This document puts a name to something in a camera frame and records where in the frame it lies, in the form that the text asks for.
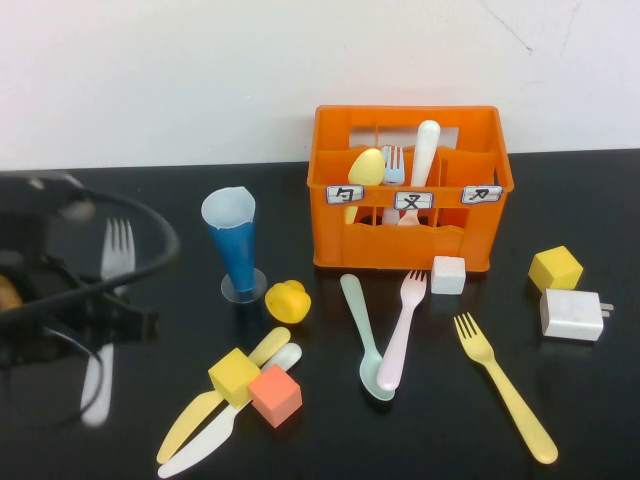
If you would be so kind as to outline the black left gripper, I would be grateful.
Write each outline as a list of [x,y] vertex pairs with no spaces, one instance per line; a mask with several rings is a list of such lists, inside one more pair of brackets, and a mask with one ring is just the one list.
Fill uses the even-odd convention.
[[[71,273],[64,261],[44,253],[46,222],[30,216],[1,216],[1,311],[58,296],[98,282]],[[89,334],[113,341],[153,341],[159,335],[160,314],[119,299],[111,291],[83,297],[67,306],[21,314],[1,325],[1,364],[17,365],[30,351],[58,341],[89,354],[100,345]]]

